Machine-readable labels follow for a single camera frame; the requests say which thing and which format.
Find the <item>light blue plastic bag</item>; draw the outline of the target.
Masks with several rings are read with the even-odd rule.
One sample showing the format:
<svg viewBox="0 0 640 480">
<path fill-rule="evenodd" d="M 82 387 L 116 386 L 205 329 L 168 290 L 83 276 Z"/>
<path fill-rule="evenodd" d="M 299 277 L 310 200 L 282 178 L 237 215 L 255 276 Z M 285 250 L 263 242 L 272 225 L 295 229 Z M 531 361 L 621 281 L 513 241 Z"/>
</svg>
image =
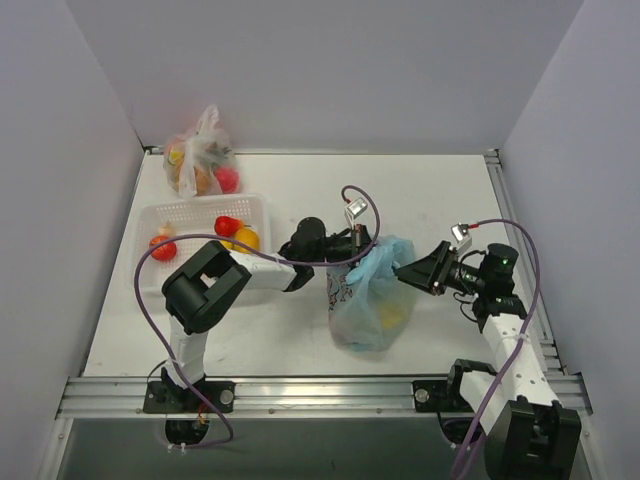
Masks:
<svg viewBox="0 0 640 480">
<path fill-rule="evenodd" d="M 357 267 L 326 270 L 329 330 L 335 344 L 356 352 L 391 346 L 407 325 L 417 295 L 397 279 L 395 270 L 415 260 L 412 241 L 384 236 Z"/>
</svg>

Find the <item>orange lemon fruit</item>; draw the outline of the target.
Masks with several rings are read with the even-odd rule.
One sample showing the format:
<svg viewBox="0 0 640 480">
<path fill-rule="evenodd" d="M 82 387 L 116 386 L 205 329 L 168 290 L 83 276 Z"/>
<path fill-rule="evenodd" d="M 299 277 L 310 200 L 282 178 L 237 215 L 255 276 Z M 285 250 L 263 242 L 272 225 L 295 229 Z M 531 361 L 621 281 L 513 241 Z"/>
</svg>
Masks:
<svg viewBox="0 0 640 480">
<path fill-rule="evenodd" d="M 248 227 L 237 230 L 232 237 L 232 241 L 221 240 L 220 243 L 228 250 L 240 253 L 251 253 L 253 250 L 260 250 L 259 235 Z"/>
</svg>

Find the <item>red pear fruit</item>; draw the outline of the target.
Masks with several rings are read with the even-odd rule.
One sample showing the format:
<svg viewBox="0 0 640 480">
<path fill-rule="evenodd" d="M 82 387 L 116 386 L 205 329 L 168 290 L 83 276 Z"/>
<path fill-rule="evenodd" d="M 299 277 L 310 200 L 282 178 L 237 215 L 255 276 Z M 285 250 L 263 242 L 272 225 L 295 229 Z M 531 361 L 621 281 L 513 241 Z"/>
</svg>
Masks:
<svg viewBox="0 0 640 480">
<path fill-rule="evenodd" d="M 226 215 L 218 216 L 214 222 L 214 232 L 225 238 L 233 238 L 244 227 L 242 220 Z"/>
</svg>

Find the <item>red apple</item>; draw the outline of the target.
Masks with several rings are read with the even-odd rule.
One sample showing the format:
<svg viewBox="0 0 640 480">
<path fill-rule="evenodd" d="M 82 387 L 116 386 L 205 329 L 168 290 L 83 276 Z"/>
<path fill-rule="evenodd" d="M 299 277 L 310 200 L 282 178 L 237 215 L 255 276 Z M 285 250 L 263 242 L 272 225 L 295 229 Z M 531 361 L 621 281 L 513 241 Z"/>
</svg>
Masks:
<svg viewBox="0 0 640 480">
<path fill-rule="evenodd" d="M 169 262 L 173 260 L 178 252 L 176 243 L 171 241 L 166 235 L 153 237 L 148 244 L 151 249 L 151 257 L 158 262 Z"/>
</svg>

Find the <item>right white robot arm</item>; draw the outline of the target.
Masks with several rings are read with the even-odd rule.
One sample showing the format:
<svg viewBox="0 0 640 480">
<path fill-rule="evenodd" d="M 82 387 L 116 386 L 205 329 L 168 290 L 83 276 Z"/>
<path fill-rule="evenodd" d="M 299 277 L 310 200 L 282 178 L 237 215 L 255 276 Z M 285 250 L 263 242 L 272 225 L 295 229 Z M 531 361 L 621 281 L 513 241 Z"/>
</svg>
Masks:
<svg viewBox="0 0 640 480">
<path fill-rule="evenodd" d="M 396 270 L 403 283 L 431 295 L 452 289 L 472 296 L 491 363 L 458 359 L 443 385 L 446 402 L 473 410 L 484 433 L 484 464 L 492 479 L 567 479 L 581 434 L 579 414 L 564 407 L 547 381 L 528 332 L 528 314 L 515 294 L 518 253 L 490 244 L 476 267 L 441 242 L 428 256 Z"/>
</svg>

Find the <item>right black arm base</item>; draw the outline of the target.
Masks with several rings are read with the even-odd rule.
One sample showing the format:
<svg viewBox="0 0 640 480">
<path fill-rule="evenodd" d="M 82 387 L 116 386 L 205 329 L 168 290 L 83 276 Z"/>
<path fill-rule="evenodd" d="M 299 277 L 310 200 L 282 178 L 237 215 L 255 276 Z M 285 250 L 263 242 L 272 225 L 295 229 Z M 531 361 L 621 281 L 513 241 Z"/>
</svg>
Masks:
<svg viewBox="0 0 640 480">
<path fill-rule="evenodd" d="M 446 380 L 414 380 L 412 390 L 414 410 L 418 413 L 472 413 L 464 400 L 447 393 Z"/>
</svg>

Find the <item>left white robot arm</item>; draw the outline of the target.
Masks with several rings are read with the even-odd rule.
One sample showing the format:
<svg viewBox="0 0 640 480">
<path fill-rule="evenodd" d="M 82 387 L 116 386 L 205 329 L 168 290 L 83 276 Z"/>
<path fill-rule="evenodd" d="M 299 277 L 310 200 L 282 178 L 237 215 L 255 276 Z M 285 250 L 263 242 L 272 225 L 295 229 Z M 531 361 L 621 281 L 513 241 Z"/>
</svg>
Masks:
<svg viewBox="0 0 640 480">
<path fill-rule="evenodd" d="M 353 268 L 378 235 L 363 224 L 329 235 L 320 219 L 307 217 L 273 255 L 230 251 L 216 240 L 205 243 L 161 288 L 171 328 L 171 353 L 161 373 L 167 400 L 180 411 L 199 405 L 208 332 L 243 291 L 294 292 L 314 277 L 316 266 Z"/>
</svg>

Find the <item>clear bag of fruits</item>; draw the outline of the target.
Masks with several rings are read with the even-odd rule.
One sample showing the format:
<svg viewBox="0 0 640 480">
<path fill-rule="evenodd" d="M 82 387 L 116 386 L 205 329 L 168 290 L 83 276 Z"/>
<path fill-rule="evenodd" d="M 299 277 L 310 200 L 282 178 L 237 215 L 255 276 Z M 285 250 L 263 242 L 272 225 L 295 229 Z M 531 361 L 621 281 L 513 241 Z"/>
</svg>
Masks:
<svg viewBox="0 0 640 480">
<path fill-rule="evenodd" d="M 183 199 L 240 190 L 235 153 L 215 104 L 209 105 L 189 130 L 171 137 L 163 156 L 167 182 Z"/>
</svg>

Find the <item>white plastic basket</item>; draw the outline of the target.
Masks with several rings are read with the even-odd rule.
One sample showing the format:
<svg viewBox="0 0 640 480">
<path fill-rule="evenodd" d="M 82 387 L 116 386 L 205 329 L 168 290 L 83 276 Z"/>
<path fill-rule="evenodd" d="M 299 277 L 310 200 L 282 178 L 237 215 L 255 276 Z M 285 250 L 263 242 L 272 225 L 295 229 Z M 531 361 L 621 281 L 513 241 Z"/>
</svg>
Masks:
<svg viewBox="0 0 640 480">
<path fill-rule="evenodd" d="M 259 236 L 261 250 L 271 250 L 270 214 L 266 200 L 260 195 L 233 194 L 151 203 L 141 208 L 134 221 L 130 271 L 135 271 L 149 242 L 160 234 L 162 227 L 170 226 L 177 235 L 212 234 L 215 220 L 222 215 L 249 225 Z M 147 259 L 140 274 L 140 290 L 146 294 L 159 295 L 161 286 L 169 275 L 204 243 L 203 239 L 182 240 L 178 243 L 177 254 L 172 260 L 161 262 Z"/>
</svg>

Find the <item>small onion garlic toy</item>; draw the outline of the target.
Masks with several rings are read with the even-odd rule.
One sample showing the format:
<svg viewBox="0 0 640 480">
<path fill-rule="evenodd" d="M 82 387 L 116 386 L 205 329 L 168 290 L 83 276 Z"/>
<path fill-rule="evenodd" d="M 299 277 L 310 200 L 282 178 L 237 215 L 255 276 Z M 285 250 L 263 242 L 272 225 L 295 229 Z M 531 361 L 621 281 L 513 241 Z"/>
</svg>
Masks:
<svg viewBox="0 0 640 480">
<path fill-rule="evenodd" d="M 174 237 L 176 235 L 176 230 L 170 222 L 167 222 L 157 229 L 157 233 L 160 236 Z"/>
</svg>

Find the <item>aluminium front rail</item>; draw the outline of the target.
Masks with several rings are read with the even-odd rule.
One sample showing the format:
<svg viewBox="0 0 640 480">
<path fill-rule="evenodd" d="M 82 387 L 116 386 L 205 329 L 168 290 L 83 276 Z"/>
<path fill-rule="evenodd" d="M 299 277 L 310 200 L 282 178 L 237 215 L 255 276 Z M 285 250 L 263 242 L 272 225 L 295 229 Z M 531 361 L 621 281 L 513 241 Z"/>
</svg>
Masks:
<svg viewBox="0 0 640 480">
<path fill-rule="evenodd" d="M 261 378 L 233 380 L 233 409 L 239 419 L 409 418 L 435 397 L 420 394 L 418 377 Z M 194 419 L 196 413 L 146 413 L 142 377 L 82 377 L 67 382 L 59 419 Z"/>
</svg>

